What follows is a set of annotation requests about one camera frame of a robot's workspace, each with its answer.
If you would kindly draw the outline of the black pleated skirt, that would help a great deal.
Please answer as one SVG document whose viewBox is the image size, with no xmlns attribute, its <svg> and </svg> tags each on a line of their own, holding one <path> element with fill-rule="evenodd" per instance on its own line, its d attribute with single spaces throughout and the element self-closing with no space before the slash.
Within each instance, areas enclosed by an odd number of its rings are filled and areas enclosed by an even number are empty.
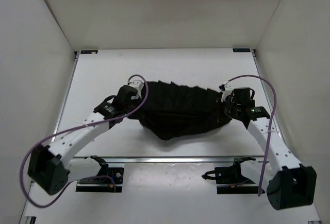
<svg viewBox="0 0 330 224">
<path fill-rule="evenodd" d="M 163 141 L 203 134 L 231 121 L 221 112 L 221 93 L 215 90 L 162 81 L 147 85 L 142 94 L 148 97 L 134 118 Z"/>
</svg>

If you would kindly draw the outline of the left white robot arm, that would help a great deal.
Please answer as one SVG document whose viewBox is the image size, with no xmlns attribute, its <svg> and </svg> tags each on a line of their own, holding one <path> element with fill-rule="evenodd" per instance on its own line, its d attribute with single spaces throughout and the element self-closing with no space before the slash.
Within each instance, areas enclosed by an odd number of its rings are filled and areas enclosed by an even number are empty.
<svg viewBox="0 0 330 224">
<path fill-rule="evenodd" d="M 107 97 L 83 121 L 78 130 L 66 131 L 49 145 L 39 145 L 30 157 L 28 175 L 49 195 L 59 193 L 68 183 L 85 178 L 102 182 L 108 163 L 99 156 L 75 156 L 99 135 L 120 123 L 143 103 L 147 88 L 142 81 L 122 86 L 116 96 Z"/>
</svg>

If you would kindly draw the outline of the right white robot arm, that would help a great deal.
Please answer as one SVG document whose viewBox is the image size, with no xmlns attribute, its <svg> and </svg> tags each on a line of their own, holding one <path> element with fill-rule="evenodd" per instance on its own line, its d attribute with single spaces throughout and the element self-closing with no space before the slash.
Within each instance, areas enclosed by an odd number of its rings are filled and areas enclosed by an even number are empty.
<svg viewBox="0 0 330 224">
<path fill-rule="evenodd" d="M 228 84 L 221 85 L 219 89 L 220 113 L 242 122 L 265 153 L 265 165 L 253 159 L 240 161 L 231 170 L 232 179 L 237 183 L 246 179 L 259 183 L 276 210 L 311 205 L 315 195 L 316 171 L 311 166 L 304 166 L 286 146 L 272 125 L 267 110 L 255 105 L 254 90 L 233 89 Z"/>
</svg>

